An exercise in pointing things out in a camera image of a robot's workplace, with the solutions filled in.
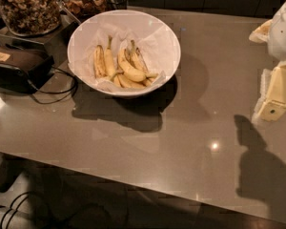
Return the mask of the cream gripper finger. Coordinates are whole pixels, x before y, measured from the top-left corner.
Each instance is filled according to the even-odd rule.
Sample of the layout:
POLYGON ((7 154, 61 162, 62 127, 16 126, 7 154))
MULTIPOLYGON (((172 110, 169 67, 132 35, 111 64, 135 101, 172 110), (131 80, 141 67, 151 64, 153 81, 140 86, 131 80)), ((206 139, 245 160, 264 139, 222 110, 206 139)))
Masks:
POLYGON ((256 43, 264 43, 268 41, 269 30, 273 20, 267 20, 249 35, 249 40, 256 43))
POLYGON ((260 98, 252 117, 253 122, 273 122, 286 113, 286 61, 272 70, 264 69, 260 79, 260 98))

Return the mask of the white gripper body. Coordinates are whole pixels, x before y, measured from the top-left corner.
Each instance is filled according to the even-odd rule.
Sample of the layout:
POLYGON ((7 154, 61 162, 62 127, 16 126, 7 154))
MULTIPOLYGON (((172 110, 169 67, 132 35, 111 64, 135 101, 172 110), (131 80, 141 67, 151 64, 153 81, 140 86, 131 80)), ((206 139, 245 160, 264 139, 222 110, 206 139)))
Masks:
POLYGON ((286 61, 286 1, 273 17, 268 36, 268 53, 279 61, 286 61))

